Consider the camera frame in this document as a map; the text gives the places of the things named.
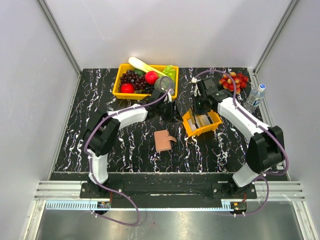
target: gray floor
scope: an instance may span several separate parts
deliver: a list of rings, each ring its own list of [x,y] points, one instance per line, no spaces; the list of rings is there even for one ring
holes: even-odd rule
[[[249,203],[251,208],[257,203]],[[106,215],[133,223],[136,213]],[[301,240],[294,209],[287,202],[268,202],[252,216],[228,217],[214,212],[142,212],[138,227],[95,218],[90,212],[45,210],[37,240]]]

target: plastic bottle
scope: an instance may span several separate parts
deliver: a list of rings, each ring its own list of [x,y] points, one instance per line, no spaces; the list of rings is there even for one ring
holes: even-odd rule
[[[262,99],[266,95],[265,89],[266,86],[264,84],[260,84],[258,87],[254,87],[251,90],[249,97],[243,105],[249,113],[252,114],[261,103]]]

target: yellow bin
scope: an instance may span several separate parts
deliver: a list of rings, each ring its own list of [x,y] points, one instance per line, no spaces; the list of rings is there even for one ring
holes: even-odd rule
[[[159,70],[162,72],[166,65],[150,65],[154,69]],[[177,66],[172,67],[175,70],[175,90],[172,99],[176,99],[178,96],[178,78],[179,78],[179,68]],[[131,66],[129,63],[120,64],[118,73],[116,75],[115,83],[113,86],[112,93],[116,96],[117,99],[133,99],[133,100],[141,100],[144,99],[146,96],[150,96],[150,94],[136,94],[136,93],[121,93],[118,91],[120,85],[120,77],[124,74],[127,70],[133,70],[134,67]]]
[[[203,134],[203,133],[206,133],[209,131],[215,131],[218,128],[219,124],[222,124],[222,120],[219,117],[218,113],[211,110],[210,112],[208,112],[208,115],[210,116],[211,120],[213,121],[213,124],[197,128],[195,131],[191,130],[191,127],[188,123],[188,120],[191,118],[190,113],[187,111],[186,114],[183,115],[183,117],[182,117],[183,126],[186,130],[186,133],[188,134],[188,137],[200,136],[200,134]]]

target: wall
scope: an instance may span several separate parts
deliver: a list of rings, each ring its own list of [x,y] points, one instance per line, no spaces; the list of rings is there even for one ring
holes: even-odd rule
[[[46,0],[81,68],[257,64],[290,0]]]
[[[289,172],[302,184],[314,225],[319,211],[320,1],[301,1],[258,73],[275,124],[283,128]]]
[[[35,0],[0,2],[0,233],[17,240],[77,76]]]

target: bottle label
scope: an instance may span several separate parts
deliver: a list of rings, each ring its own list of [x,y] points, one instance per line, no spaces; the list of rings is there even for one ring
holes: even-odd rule
[[[249,105],[252,106],[258,106],[259,103],[262,101],[262,98],[260,97],[255,97],[253,95],[249,96],[248,100],[246,101]]]

